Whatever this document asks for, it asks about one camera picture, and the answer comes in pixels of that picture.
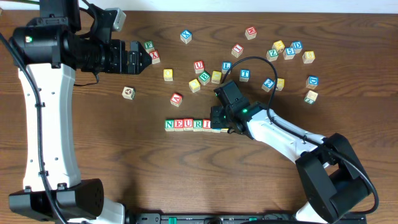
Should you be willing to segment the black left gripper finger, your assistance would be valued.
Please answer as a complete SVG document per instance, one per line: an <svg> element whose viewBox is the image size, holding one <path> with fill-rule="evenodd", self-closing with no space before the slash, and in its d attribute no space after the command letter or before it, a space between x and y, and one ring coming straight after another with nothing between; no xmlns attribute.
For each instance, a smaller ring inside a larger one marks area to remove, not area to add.
<svg viewBox="0 0 398 224"><path fill-rule="evenodd" d="M139 41L136 42L136 52L140 58L146 58L149 56L149 54L146 52L145 48Z"/></svg>
<svg viewBox="0 0 398 224"><path fill-rule="evenodd" d="M136 62L136 73L140 74L152 64L152 57L146 51L138 52Z"/></svg>

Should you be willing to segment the green R wooden block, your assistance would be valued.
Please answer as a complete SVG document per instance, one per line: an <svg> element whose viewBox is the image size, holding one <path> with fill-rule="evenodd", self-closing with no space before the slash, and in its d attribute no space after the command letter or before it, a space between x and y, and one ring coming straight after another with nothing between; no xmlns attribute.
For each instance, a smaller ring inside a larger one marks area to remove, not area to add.
<svg viewBox="0 0 398 224"><path fill-rule="evenodd" d="M193 131L203 131L203 120L194 119L193 120Z"/></svg>

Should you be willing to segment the red E wooden block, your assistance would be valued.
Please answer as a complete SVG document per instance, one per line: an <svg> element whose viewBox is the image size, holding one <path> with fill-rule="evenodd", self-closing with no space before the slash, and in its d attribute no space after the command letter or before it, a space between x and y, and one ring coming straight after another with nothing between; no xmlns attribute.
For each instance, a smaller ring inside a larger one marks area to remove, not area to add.
<svg viewBox="0 0 398 224"><path fill-rule="evenodd" d="M174 120L174 131L184 131L184 125L182 119Z"/></svg>

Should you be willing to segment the green N wooden block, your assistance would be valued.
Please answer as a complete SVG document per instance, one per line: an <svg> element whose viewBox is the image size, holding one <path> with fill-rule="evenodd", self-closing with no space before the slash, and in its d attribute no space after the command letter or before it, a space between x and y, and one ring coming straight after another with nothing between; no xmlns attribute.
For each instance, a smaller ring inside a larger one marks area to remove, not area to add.
<svg viewBox="0 0 398 224"><path fill-rule="evenodd" d="M174 128L174 120L173 119L166 119L164 123L164 128L166 131L175 131Z"/></svg>

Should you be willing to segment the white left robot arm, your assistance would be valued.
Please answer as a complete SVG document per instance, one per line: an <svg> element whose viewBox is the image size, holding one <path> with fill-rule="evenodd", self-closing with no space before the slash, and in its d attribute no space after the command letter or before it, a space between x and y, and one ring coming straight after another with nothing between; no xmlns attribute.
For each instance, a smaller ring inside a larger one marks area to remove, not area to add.
<svg viewBox="0 0 398 224"><path fill-rule="evenodd" d="M88 4L93 18L81 33L78 1L41 1L40 15L14 30L4 45L18 66L25 98L27 165L23 188L9 196L12 212L39 222L134 223L104 195L99 179L81 178L73 142L76 71L138 75L152 63L138 41L113 39L125 13Z"/></svg>

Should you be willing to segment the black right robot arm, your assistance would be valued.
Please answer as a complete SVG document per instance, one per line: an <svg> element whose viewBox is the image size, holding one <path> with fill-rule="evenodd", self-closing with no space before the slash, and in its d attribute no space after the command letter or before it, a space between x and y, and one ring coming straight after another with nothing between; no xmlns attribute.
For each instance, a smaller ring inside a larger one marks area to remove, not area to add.
<svg viewBox="0 0 398 224"><path fill-rule="evenodd" d="M220 101L211 109L211 127L263 142L292 161L307 202L294 220L336 223L374 192L349 141L307 132L276 115L260 102L250 103L229 81L214 90Z"/></svg>

